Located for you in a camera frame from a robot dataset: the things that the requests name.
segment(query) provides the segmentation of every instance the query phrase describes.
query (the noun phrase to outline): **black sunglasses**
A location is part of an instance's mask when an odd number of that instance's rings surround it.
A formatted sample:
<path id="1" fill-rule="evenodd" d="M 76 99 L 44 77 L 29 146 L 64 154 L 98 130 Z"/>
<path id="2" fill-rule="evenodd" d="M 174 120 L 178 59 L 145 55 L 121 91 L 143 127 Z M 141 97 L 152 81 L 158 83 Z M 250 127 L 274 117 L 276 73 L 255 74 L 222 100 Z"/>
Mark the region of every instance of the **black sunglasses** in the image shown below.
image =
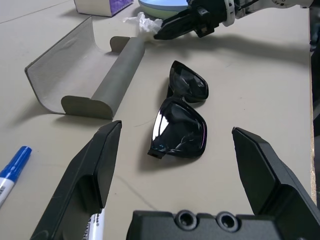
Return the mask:
<path id="1" fill-rule="evenodd" d="M 208 96 L 207 82 L 181 62 L 174 61 L 167 98 L 156 116 L 148 154 L 158 159 L 166 154 L 180 158 L 201 156 L 207 143 L 207 125 L 187 103 L 203 102 Z"/>

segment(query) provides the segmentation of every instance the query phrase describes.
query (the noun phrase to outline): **white tissue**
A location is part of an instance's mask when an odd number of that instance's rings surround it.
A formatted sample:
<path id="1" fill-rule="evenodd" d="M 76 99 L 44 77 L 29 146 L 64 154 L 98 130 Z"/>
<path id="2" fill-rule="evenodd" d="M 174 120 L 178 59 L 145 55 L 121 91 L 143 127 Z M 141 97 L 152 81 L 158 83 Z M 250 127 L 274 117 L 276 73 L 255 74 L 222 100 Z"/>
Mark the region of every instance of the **white tissue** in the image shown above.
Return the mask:
<path id="1" fill-rule="evenodd" d="M 126 17 L 123 21 L 125 23 L 135 24 L 137 29 L 137 37 L 143 38 L 144 41 L 155 40 L 154 35 L 159 32 L 163 22 L 161 19 L 156 19 L 153 21 L 149 18 L 146 18 L 143 12 L 139 12 L 138 16 Z"/>

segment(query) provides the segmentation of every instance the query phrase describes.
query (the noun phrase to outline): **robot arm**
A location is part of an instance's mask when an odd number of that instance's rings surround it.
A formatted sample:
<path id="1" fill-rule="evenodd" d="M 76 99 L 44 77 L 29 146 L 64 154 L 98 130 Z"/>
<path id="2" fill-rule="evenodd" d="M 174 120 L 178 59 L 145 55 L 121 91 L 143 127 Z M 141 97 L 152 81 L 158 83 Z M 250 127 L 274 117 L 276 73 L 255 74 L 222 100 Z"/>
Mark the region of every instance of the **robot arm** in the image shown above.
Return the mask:
<path id="1" fill-rule="evenodd" d="M 235 19 L 267 8 L 320 7 L 320 0 L 187 0 L 187 3 L 186 10 L 163 21 L 155 39 L 171 40 L 191 31 L 202 38 L 213 33 L 221 23 L 228 27 Z"/>

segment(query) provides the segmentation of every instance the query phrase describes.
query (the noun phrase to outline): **gray curved stand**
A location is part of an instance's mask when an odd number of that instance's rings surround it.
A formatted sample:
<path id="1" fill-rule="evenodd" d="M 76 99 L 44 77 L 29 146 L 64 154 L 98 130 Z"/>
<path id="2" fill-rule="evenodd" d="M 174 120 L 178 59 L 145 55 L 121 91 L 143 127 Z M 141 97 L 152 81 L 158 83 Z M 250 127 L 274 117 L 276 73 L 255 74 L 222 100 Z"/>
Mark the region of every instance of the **gray curved stand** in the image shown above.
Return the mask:
<path id="1" fill-rule="evenodd" d="M 115 36 L 111 52 L 94 38 L 89 17 L 25 68 L 32 89 L 46 109 L 113 119 L 145 53 L 143 40 Z"/>

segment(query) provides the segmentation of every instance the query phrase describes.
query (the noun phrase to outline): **table surface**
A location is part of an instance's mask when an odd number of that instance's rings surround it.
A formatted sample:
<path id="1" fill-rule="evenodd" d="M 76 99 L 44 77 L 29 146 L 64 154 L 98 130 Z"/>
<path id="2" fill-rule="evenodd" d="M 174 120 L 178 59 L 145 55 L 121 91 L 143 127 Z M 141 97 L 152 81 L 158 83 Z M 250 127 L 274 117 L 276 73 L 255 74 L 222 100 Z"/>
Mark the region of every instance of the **table surface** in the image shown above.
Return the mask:
<path id="1" fill-rule="evenodd" d="M 108 121 L 47 112 L 24 73 L 30 62 L 88 16 L 78 14 L 71 0 L 2 2 L 0 169 L 19 147 L 28 145 L 33 152 L 0 209 L 0 233 L 3 239 L 25 240 L 71 159 Z M 138 12 L 134 3 L 112 18 L 93 17 L 97 45 L 108 52 L 111 37 L 134 36 L 135 27 L 123 18 Z M 196 108 L 207 123 L 207 147 L 193 162 L 147 155 L 174 60 L 209 85 L 209 98 Z M 298 6 L 262 10 L 232 26 L 221 25 L 202 39 L 189 34 L 148 44 L 115 115 L 123 127 L 104 239 L 124 240 L 134 210 L 251 214 L 238 174 L 234 126 L 267 140 L 311 194 L 309 60 L 309 12 Z"/>

